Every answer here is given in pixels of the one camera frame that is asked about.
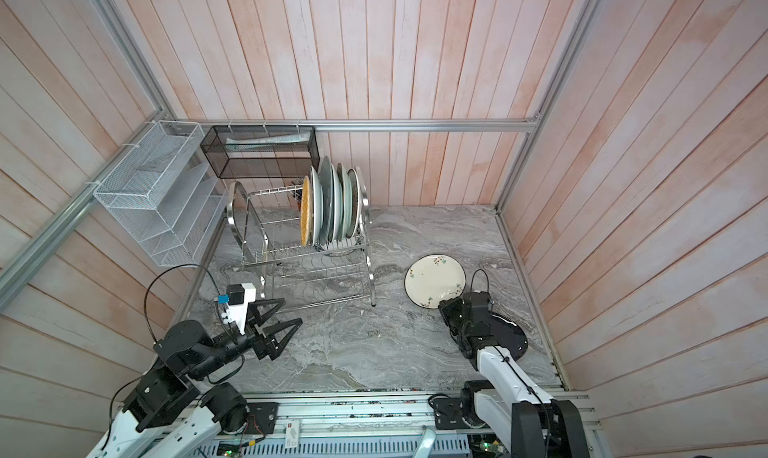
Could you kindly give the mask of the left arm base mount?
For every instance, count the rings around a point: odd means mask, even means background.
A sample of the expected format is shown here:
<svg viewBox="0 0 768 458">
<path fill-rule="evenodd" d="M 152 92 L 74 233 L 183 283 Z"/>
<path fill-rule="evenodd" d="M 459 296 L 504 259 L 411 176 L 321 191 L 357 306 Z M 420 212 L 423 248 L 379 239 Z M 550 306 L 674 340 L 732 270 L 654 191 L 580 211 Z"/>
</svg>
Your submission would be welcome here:
<svg viewBox="0 0 768 458">
<path fill-rule="evenodd" d="M 274 432 L 279 404 L 277 402 L 224 403 L 211 401 L 202 408 L 213 413 L 213 422 L 225 434 L 269 435 Z"/>
</svg>

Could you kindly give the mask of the white green clover plate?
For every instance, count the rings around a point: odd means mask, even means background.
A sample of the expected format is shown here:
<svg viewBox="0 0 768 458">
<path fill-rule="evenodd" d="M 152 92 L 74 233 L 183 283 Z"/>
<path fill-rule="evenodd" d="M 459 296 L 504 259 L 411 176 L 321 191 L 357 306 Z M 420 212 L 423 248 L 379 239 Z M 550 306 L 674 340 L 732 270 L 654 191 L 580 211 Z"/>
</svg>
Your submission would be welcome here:
<svg viewBox="0 0 768 458">
<path fill-rule="evenodd" d="M 337 164 L 337 174 L 342 187 L 342 232 L 344 238 L 348 238 L 353 230 L 353 193 L 349 169 L 343 163 Z"/>
</svg>

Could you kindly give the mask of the light blue flower plate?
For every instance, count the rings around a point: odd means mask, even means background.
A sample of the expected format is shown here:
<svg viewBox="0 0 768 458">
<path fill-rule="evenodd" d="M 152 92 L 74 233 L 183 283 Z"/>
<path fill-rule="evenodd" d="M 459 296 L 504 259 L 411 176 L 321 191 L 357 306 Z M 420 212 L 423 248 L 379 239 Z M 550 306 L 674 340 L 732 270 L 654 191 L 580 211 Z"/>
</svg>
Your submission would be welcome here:
<svg viewBox="0 0 768 458">
<path fill-rule="evenodd" d="M 352 196 L 352 212 L 351 212 L 351 224 L 349 226 L 347 236 L 352 238 L 357 233 L 360 224 L 362 198 L 361 198 L 361 178 L 359 176 L 360 169 L 357 166 L 351 168 L 348 171 L 348 178 L 350 180 L 351 196 Z"/>
</svg>

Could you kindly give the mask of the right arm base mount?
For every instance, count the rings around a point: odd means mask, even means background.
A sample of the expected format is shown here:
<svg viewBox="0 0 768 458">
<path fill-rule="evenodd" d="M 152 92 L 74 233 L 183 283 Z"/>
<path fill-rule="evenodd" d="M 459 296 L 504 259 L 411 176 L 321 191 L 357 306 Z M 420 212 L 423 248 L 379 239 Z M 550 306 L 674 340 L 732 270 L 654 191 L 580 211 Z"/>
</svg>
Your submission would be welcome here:
<svg viewBox="0 0 768 458">
<path fill-rule="evenodd" d="M 427 403 L 433 410 L 437 429 L 455 430 L 484 426 L 467 400 L 438 393 L 430 396 Z"/>
</svg>

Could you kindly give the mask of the cream floral plate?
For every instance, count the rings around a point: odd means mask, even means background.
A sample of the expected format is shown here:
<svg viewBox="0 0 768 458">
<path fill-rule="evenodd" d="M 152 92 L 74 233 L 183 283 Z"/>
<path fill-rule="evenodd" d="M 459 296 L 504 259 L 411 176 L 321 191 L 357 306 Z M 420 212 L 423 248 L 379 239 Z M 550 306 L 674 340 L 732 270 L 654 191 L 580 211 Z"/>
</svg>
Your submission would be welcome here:
<svg viewBox="0 0 768 458">
<path fill-rule="evenodd" d="M 445 300 L 459 297 L 466 286 L 461 264 L 445 254 L 426 255 L 415 261 L 406 272 L 404 289 L 417 306 L 436 309 Z"/>
</svg>

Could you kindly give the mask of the black round plate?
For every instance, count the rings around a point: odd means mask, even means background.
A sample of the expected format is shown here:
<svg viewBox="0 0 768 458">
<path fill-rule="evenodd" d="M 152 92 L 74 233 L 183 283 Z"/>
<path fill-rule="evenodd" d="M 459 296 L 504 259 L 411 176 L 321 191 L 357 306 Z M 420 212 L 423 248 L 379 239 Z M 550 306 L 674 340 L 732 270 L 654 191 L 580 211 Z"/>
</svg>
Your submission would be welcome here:
<svg viewBox="0 0 768 458">
<path fill-rule="evenodd" d="M 528 338 L 523 328 L 511 319 L 491 312 L 490 329 L 497 344 L 506 348 L 514 361 L 522 358 L 528 350 Z"/>
</svg>

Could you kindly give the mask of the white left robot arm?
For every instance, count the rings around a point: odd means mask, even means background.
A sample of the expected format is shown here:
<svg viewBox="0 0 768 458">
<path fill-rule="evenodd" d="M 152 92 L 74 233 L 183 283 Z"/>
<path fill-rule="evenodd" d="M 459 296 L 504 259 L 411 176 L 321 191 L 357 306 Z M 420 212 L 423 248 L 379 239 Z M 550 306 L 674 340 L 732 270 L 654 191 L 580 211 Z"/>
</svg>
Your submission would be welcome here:
<svg viewBox="0 0 768 458">
<path fill-rule="evenodd" d="M 91 456 L 181 457 L 219 433 L 243 436 L 258 430 L 247 400 L 228 377 L 212 381 L 206 392 L 195 384 L 247 351 L 259 359 L 278 358 L 303 324 L 300 318 L 268 322 L 284 303 L 220 295 L 221 334 L 210 336 L 192 319 L 173 325 L 156 342 L 153 365 L 132 380 L 133 390 Z"/>
</svg>

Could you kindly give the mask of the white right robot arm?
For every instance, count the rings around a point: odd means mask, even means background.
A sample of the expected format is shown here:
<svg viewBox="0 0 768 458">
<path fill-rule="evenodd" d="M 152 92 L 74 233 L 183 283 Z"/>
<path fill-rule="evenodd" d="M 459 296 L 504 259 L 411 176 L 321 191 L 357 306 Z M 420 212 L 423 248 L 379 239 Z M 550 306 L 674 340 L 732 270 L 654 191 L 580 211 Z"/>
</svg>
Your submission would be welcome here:
<svg viewBox="0 0 768 458">
<path fill-rule="evenodd" d="M 487 425 L 510 457 L 588 457 L 581 414 L 539 386 L 517 360 L 527 352 L 523 328 L 492 310 L 487 292 L 443 300 L 438 310 L 481 380 L 465 383 L 462 419 Z"/>
</svg>

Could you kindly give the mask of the orange sunburst plate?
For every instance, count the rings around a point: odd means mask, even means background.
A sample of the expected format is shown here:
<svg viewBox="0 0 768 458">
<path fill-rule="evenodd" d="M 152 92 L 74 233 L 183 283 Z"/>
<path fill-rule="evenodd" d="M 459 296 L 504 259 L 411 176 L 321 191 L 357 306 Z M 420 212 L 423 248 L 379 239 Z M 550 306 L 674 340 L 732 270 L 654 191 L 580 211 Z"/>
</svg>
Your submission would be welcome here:
<svg viewBox="0 0 768 458">
<path fill-rule="evenodd" d="M 312 239 L 315 246 L 324 244 L 322 237 L 322 227 L 324 224 L 324 195 L 319 174 L 315 168 L 312 168 L 310 181 L 312 186 L 312 205 L 313 205 L 313 225 Z"/>
<path fill-rule="evenodd" d="M 359 166 L 354 167 L 354 173 L 357 182 L 357 219 L 356 231 L 361 231 L 366 225 L 370 224 L 370 200 L 367 186 L 363 179 L 363 173 Z"/>
</svg>

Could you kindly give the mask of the yellow woven coaster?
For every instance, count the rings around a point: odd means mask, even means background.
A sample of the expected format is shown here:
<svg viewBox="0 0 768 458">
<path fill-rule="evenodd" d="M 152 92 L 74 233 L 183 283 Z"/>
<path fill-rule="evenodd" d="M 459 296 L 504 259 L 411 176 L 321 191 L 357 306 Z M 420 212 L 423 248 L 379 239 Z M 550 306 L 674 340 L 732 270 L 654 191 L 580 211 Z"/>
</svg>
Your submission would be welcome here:
<svg viewBox="0 0 768 458">
<path fill-rule="evenodd" d="M 300 214 L 300 237 L 301 245 L 308 246 L 310 240 L 310 221 L 311 221 L 311 198 L 312 186 L 308 175 L 304 177 L 302 184 L 301 214 Z"/>
</svg>

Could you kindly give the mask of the stainless steel dish rack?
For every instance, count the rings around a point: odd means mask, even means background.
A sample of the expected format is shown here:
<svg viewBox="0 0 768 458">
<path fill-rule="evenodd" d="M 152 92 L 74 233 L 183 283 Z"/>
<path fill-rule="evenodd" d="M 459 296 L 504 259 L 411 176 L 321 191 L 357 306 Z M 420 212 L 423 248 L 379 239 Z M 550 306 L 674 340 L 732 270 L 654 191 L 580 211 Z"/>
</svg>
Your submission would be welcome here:
<svg viewBox="0 0 768 458">
<path fill-rule="evenodd" d="M 287 309 L 300 309 L 367 301 L 378 304 L 370 240 L 366 225 L 354 236 L 360 248 L 348 256 L 331 257 L 315 246 L 301 245 L 300 214 L 293 194 L 302 196 L 302 184 L 248 191 L 239 182 L 230 184 L 231 201 L 226 216 L 240 249 L 236 271 L 256 274 L 257 288 L 267 298 L 284 298 Z"/>
</svg>

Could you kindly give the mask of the large teal plate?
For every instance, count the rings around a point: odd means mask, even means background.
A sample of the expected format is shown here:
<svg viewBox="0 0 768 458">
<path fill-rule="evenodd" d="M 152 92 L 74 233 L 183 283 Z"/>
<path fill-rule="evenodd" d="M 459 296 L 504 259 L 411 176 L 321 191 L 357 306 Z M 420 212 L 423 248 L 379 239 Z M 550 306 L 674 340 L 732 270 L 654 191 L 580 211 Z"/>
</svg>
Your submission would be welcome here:
<svg viewBox="0 0 768 458">
<path fill-rule="evenodd" d="M 341 227 L 341 184 L 336 168 L 328 156 L 324 156 L 321 160 L 319 177 L 323 192 L 320 242 L 328 244 L 338 240 Z"/>
</svg>

